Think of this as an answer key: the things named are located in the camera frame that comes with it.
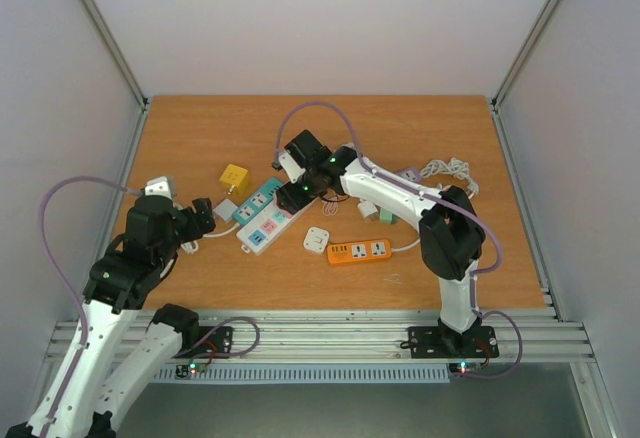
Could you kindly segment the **long white power strip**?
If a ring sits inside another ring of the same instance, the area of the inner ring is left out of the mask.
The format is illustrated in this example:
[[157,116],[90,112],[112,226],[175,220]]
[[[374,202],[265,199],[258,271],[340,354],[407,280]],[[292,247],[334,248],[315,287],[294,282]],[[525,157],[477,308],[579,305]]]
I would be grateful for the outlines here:
[[273,200],[260,211],[246,226],[240,226],[236,237],[241,242],[241,250],[256,256],[262,254],[281,236],[307,209],[309,205],[291,215],[280,209]]

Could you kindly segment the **pink cube socket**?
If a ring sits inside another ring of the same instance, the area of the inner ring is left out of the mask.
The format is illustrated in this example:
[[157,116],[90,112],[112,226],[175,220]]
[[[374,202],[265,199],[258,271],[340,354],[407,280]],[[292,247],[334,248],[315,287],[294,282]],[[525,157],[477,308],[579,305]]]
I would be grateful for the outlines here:
[[278,190],[278,193],[279,206],[290,213],[296,213],[309,203],[307,192],[297,184],[287,183]]

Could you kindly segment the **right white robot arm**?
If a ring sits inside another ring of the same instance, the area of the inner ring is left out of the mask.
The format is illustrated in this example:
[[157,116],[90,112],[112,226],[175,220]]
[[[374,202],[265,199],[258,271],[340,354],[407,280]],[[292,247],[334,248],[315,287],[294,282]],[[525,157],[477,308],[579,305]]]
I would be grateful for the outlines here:
[[475,345],[481,318],[474,305],[472,274],[486,234],[462,189],[440,192],[421,186],[377,166],[354,145],[332,151],[308,130],[276,149],[272,167],[288,177],[276,202],[290,214],[332,190],[369,201],[410,224],[419,235],[423,263],[439,280],[442,345],[450,356]]

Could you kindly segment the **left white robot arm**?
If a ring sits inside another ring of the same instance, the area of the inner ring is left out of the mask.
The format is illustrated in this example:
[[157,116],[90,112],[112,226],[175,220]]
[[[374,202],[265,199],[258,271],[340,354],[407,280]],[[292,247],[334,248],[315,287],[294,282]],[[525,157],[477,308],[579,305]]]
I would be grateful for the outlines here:
[[148,294],[168,275],[182,244],[213,231],[211,201],[178,209],[168,196],[136,199],[124,233],[91,268],[82,314],[68,352],[41,404],[10,437],[113,437],[160,367],[201,344],[199,316],[166,304],[136,348],[112,365],[119,344]]

